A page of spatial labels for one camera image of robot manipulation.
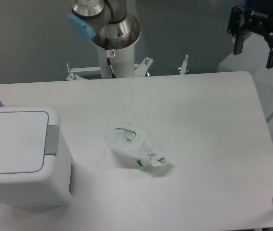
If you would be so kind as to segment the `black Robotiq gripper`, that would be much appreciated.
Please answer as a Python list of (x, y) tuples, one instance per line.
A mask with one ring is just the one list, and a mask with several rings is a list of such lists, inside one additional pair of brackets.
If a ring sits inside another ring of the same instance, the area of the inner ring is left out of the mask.
[(243, 15), (244, 19), (251, 23), (251, 26), (248, 27), (249, 31), (263, 35), (265, 33), (261, 32), (261, 29), (257, 29), (257, 26), (262, 26), (269, 34), (266, 41), (270, 52), (266, 68), (273, 68), (273, 0), (246, 0), (244, 6), (234, 6), (231, 9), (227, 32), (232, 34), (235, 39), (234, 55), (240, 54), (243, 49), (244, 35), (240, 28)]

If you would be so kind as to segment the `silver robot arm blue cap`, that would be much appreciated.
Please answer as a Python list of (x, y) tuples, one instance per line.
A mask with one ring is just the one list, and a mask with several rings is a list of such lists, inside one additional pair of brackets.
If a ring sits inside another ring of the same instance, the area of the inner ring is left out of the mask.
[[(71, 8), (68, 24), (85, 39), (92, 39), (106, 25), (120, 23), (127, 16), (125, 0), (74, 0)], [(270, 48), (266, 67), (273, 67), (273, 0), (247, 0), (234, 6), (227, 32), (235, 40), (234, 55), (242, 52), (247, 33), (262, 36)]]

